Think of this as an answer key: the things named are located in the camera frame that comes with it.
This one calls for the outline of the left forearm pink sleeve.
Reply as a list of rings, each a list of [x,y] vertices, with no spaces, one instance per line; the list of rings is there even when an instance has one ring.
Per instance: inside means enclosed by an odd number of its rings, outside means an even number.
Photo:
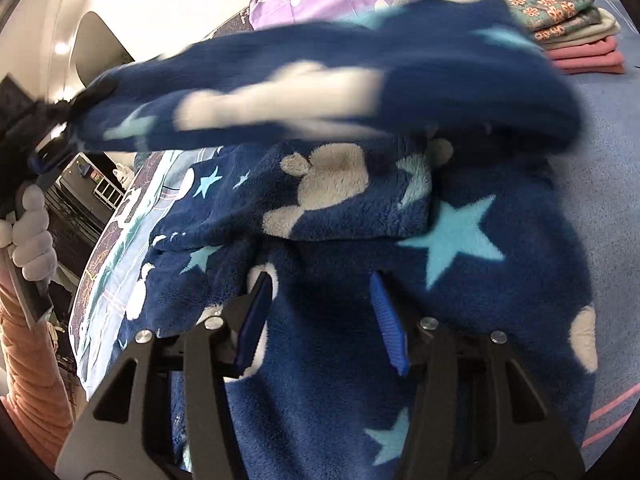
[[[46,326],[29,328],[9,273],[1,271],[1,348],[8,393],[1,397],[17,430],[49,469],[74,419]]]

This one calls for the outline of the left hand white glove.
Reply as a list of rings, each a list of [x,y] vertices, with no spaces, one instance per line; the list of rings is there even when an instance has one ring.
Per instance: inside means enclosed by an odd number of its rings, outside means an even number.
[[[9,252],[11,264],[1,261],[1,285],[12,292],[9,270],[14,266],[28,282],[48,282],[55,274],[58,257],[49,232],[49,215],[41,188],[25,188],[24,214],[11,223],[1,220],[1,248]]]

